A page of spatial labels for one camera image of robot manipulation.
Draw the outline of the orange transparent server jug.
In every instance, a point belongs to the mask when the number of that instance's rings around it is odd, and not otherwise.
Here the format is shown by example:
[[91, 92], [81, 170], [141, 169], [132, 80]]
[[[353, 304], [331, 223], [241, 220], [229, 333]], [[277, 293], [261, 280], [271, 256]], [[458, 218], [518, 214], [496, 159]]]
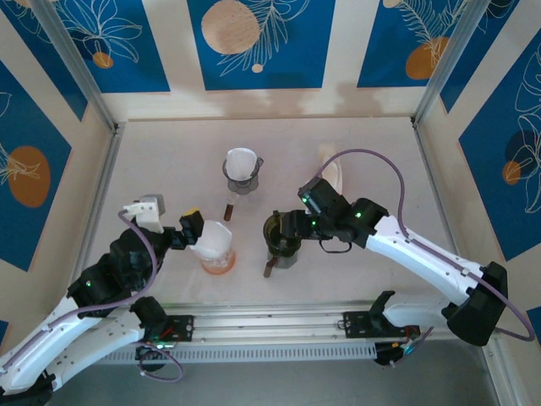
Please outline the orange transparent server jug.
[[199, 263], [202, 268], [211, 275], [221, 275], [229, 272], [236, 261], [236, 253], [234, 250], [229, 250], [218, 258], [200, 259]]

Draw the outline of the white paper coffee filter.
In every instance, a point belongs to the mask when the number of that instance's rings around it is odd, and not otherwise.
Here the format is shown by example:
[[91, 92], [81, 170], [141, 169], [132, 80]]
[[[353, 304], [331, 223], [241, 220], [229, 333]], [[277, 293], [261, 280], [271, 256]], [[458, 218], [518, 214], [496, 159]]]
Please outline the white paper coffee filter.
[[342, 194], [343, 190], [343, 176], [342, 167], [339, 159], [335, 159], [331, 162], [322, 172], [322, 178], [326, 180], [330, 186], [339, 194]]
[[234, 181], [252, 178], [257, 163], [256, 154], [248, 148], [233, 148], [226, 156], [226, 173]]
[[219, 259], [232, 248], [232, 233], [220, 222], [205, 220], [201, 236], [189, 248], [200, 259]]

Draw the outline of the grey faceted server brown handle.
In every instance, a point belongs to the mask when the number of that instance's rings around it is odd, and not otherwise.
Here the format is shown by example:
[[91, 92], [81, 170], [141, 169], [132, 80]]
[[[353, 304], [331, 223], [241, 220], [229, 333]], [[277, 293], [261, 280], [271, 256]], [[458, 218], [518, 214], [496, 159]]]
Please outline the grey faceted server brown handle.
[[269, 278], [272, 271], [276, 269], [288, 269], [298, 261], [298, 252], [300, 248], [287, 249], [279, 251], [275, 249], [267, 249], [267, 262], [263, 271], [263, 277]]

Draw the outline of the aluminium front rail beam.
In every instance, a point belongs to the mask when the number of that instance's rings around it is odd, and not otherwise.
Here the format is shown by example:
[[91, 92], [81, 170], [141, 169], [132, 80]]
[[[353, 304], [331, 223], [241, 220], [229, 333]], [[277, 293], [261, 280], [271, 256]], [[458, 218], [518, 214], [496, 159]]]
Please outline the aluminium front rail beam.
[[342, 313], [369, 311], [369, 301], [293, 304], [165, 304], [168, 315], [192, 315], [192, 344], [246, 345], [339, 343], [348, 339], [376, 343], [412, 338], [346, 338]]

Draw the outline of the grey plastic coffee dripper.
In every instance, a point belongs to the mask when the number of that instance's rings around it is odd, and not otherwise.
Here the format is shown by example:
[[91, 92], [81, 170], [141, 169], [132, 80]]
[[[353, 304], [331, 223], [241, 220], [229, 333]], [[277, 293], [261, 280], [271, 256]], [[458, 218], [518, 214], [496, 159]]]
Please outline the grey plastic coffee dripper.
[[231, 192], [232, 191], [238, 191], [240, 189], [250, 189], [251, 192], [256, 190], [259, 187], [259, 171], [260, 171], [260, 168], [262, 167], [263, 163], [264, 163], [264, 160], [261, 157], [257, 156], [257, 163], [256, 163], [255, 170], [252, 173], [252, 178], [250, 178], [248, 180], [245, 180], [245, 181], [234, 181], [234, 180], [230, 179], [227, 176], [227, 173], [226, 173], [226, 158], [225, 158], [225, 160], [224, 160], [224, 162], [222, 164], [222, 172], [223, 172], [224, 176], [227, 179], [227, 187], [228, 187], [228, 189]]

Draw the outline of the aluminium side rail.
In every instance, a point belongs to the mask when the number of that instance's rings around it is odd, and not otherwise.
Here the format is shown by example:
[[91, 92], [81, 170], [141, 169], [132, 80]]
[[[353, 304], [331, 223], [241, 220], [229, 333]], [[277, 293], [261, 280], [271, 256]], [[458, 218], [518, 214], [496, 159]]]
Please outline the aluminium side rail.
[[449, 258], [448, 262], [452, 264], [456, 269], [461, 269], [458, 259], [458, 257], [460, 256], [460, 251], [456, 245], [456, 239], [451, 229], [449, 217], [447, 216], [445, 210], [445, 205], [443, 201], [443, 189], [440, 185], [438, 168], [436, 166], [435, 159], [430, 154], [431, 150], [429, 148], [428, 139], [424, 136], [423, 131], [416, 124], [413, 125], [413, 131], [415, 134], [415, 139], [418, 143], [419, 152], [421, 154], [421, 157], [423, 158], [425, 170], [429, 178], [432, 194], [434, 196], [434, 201], [440, 215], [440, 220], [443, 224], [443, 228], [445, 231], [445, 239], [448, 245], [448, 251], [450, 252], [450, 254], [447, 256]]
[[90, 212], [85, 224], [82, 240], [79, 245], [79, 252], [74, 263], [73, 271], [68, 280], [69, 284], [74, 282], [80, 276], [89, 260], [91, 248], [96, 235], [96, 230], [101, 217], [102, 208], [111, 181], [114, 165], [117, 160], [117, 154], [122, 142], [125, 127], [126, 122], [116, 124], [116, 128], [112, 133], [112, 138], [107, 146], [106, 154], [104, 156], [97, 179], [96, 189], [92, 195]]

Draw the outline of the aluminium frame post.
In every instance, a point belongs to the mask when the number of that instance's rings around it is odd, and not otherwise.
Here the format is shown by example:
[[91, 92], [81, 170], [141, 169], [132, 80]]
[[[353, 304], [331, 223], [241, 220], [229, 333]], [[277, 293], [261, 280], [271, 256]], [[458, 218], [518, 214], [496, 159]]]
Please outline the aluminium frame post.
[[448, 41], [440, 61], [429, 79], [422, 98], [412, 116], [414, 129], [418, 129], [426, 114], [436, 101], [445, 83], [456, 67], [465, 47], [469, 43], [479, 21], [489, 6], [490, 0], [468, 0], [462, 17]]
[[97, 117], [114, 136], [117, 133], [117, 123], [108, 109], [101, 91], [80, 55], [70, 34], [65, 28], [55, 8], [48, 0], [28, 0], [30, 8], [45, 31], [64, 66], [73, 77], [88, 103], [96, 111]]

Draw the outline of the dark green coffee dripper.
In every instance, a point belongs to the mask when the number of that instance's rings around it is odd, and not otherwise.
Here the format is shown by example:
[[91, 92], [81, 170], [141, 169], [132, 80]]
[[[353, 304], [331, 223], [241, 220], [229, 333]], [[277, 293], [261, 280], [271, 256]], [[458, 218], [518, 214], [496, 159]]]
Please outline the dark green coffee dripper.
[[276, 249], [276, 243], [278, 242], [278, 239], [285, 238], [280, 233], [280, 220], [282, 213], [284, 212], [273, 211], [273, 214], [265, 221], [265, 224], [263, 226], [263, 235], [267, 249]]

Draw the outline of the black controller box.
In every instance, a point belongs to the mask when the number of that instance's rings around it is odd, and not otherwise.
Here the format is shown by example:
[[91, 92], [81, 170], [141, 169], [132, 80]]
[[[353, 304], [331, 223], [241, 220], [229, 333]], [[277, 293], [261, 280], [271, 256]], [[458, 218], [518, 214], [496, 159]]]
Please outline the black controller box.
[[168, 352], [161, 348], [140, 345], [135, 349], [135, 360], [141, 372], [151, 375], [161, 370], [168, 362]]
[[413, 341], [376, 343], [375, 363], [384, 367], [396, 368], [407, 356]]

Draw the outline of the clear plastic coffee dripper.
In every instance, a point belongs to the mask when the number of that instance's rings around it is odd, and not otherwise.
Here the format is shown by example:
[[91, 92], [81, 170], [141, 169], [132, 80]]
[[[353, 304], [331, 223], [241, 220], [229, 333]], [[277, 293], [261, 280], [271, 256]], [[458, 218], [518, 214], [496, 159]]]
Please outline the clear plastic coffee dripper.
[[198, 239], [190, 249], [203, 262], [212, 266], [225, 267], [233, 259], [232, 241], [230, 239]]

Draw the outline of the short aluminium frame leg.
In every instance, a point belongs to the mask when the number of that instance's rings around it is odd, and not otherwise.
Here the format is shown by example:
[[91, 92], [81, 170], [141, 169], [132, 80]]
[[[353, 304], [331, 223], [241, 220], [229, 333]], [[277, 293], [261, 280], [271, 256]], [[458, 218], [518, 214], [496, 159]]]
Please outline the short aluminium frame leg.
[[522, 406], [521, 399], [516, 395], [514, 376], [499, 341], [489, 340], [483, 347], [483, 353], [499, 406]]

